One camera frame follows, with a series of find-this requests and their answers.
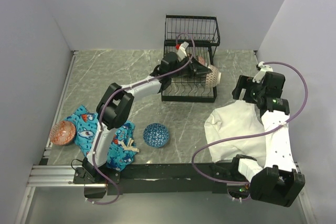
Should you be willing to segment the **red geometric patterned bowl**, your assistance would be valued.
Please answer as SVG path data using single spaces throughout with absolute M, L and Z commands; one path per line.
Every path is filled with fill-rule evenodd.
M 206 75 L 205 86 L 207 88 L 216 87 L 220 84 L 221 72 L 213 65 L 209 65 L 208 69 L 211 71 Z

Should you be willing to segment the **black wire dish rack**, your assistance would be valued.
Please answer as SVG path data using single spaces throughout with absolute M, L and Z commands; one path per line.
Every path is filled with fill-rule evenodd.
M 177 52 L 175 46 L 189 43 L 187 56 L 201 56 L 207 67 L 214 64 L 214 54 L 220 45 L 220 32 L 215 16 L 166 15 L 164 52 Z M 171 85 L 162 92 L 161 100 L 169 102 L 213 103 L 217 88 L 205 86 L 206 75 L 199 77 L 173 77 Z

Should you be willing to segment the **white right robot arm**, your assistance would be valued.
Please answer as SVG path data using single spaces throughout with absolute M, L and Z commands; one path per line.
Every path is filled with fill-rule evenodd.
M 290 146 L 289 102 L 281 98 L 285 76 L 266 72 L 256 79 L 240 76 L 233 98 L 237 100 L 244 90 L 243 100 L 256 104 L 266 132 L 266 160 L 261 167 L 254 157 L 238 154 L 232 160 L 231 178 L 248 180 L 253 200 L 290 207 L 305 185 L 305 177 L 297 171 Z

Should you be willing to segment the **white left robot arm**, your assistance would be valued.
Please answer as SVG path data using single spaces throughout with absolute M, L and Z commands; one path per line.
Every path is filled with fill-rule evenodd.
M 200 63 L 192 55 L 180 59 L 177 53 L 167 52 L 160 64 L 143 80 L 123 86 L 116 83 L 109 85 L 97 106 L 98 129 L 92 148 L 82 162 L 87 178 L 93 183 L 104 179 L 105 170 L 102 166 L 107 162 L 111 144 L 108 137 L 127 121 L 135 101 L 163 92 L 173 77 L 191 78 L 212 73 L 209 65 Z

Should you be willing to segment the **white cloth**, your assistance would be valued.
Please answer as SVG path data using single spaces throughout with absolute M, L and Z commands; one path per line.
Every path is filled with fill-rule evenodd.
M 207 143 L 244 135 L 264 132 L 264 127 L 257 117 L 254 104 L 237 100 L 234 103 L 214 109 L 204 123 Z M 255 158 L 260 166 L 265 165 L 265 137 L 254 137 L 227 141 L 209 147 L 212 161 L 230 161 L 237 154 Z

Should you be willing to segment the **blue triangle patterned bowl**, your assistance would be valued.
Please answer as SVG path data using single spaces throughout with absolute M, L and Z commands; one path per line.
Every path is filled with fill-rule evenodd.
M 170 139 L 167 127 L 160 123 L 152 123 L 143 131 L 144 142 L 154 148 L 162 148 Z

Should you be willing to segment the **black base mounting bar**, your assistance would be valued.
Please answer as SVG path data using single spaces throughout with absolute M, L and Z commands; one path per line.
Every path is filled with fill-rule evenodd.
M 233 171 L 230 163 L 197 163 L 196 167 L 210 177 L 224 180 L 212 181 L 199 174 L 190 163 L 180 164 L 133 164 L 117 172 L 103 168 L 102 172 L 118 186 L 115 188 L 100 174 L 92 178 L 81 166 L 76 168 L 73 183 L 85 187 L 85 195 L 92 198 L 104 195 L 136 193 L 202 192 L 225 194 L 228 185 L 238 185 L 247 180 Z

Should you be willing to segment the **blue shark print shorts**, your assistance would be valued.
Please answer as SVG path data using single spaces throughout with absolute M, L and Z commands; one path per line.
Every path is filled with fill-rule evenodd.
M 98 127 L 98 114 L 90 113 L 84 105 L 65 120 L 71 122 L 76 128 L 74 143 L 80 148 L 84 156 L 87 156 L 92 148 L 93 140 Z M 139 152 L 135 146 L 133 133 L 135 124 L 127 120 L 117 129 L 107 153 L 106 167 L 116 171 L 122 171 L 134 161 L 134 156 Z

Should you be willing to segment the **orange diamond patterned bowl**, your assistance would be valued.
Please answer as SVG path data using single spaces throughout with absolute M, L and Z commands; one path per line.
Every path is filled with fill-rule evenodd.
M 76 127 L 72 122 L 60 121 L 50 130 L 49 139 L 53 144 L 64 146 L 70 144 L 76 136 Z

